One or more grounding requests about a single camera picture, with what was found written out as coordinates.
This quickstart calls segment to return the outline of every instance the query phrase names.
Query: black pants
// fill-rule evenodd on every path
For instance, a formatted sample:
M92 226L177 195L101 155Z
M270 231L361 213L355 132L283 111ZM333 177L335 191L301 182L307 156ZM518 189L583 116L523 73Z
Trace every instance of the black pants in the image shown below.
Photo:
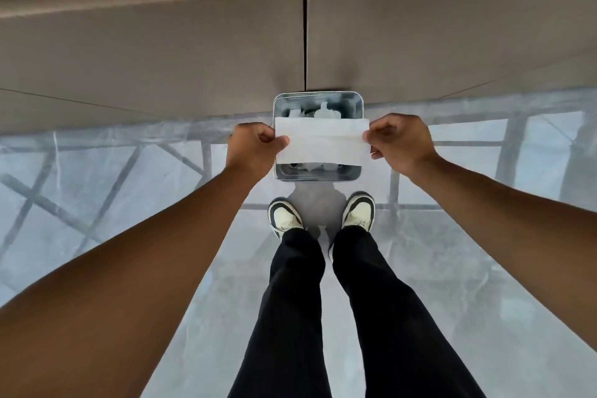
M325 259L307 231L282 237L257 324L229 398L331 397L319 282ZM483 397L412 288L361 227L334 240L334 273L350 298L367 398Z

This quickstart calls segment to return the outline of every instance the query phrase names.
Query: foot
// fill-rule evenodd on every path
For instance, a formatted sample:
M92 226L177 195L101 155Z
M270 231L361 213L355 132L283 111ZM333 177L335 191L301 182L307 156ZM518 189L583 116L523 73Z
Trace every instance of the foot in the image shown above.
M344 213L342 214L342 227L357 226L366 231L371 229L375 219L375 200L367 192L355 192L348 199ZM330 246L328 254L333 261L334 245Z
M267 217L269 218L269 224L272 226L273 232L279 239L281 239L284 233L289 229L304 229L303 221L298 213L296 208L285 198L276 198L269 204Z

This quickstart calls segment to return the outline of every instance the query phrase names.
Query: beige ceiling panel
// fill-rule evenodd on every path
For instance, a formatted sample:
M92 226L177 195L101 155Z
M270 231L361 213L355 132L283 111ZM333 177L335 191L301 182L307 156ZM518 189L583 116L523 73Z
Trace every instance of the beige ceiling panel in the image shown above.
M162 118L266 111L304 89L302 12L302 0L0 0L0 87Z
M120 123L155 122L158 115L0 90L0 135Z
M597 86L597 0L309 0L308 89L366 102Z

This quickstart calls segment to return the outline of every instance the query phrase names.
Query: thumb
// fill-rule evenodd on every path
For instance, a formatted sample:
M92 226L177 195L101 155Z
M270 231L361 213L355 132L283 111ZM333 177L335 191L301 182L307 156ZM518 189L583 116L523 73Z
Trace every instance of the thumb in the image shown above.
M273 151L274 154L278 154L280 151L286 148L289 143L290 138L288 138L288 136L282 135L280 137L276 137L267 145L270 148L270 150Z
M363 140L369 145L374 146L378 150L386 143L385 139L375 130L368 130L363 132Z

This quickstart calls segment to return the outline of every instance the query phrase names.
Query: forearm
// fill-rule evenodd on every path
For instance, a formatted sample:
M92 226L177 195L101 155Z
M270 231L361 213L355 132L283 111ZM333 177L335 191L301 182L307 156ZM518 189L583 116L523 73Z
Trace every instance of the forearm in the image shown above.
M8 303L3 395L138 396L252 185L227 169Z
M442 159L423 163L413 182L597 349L597 213L511 189Z

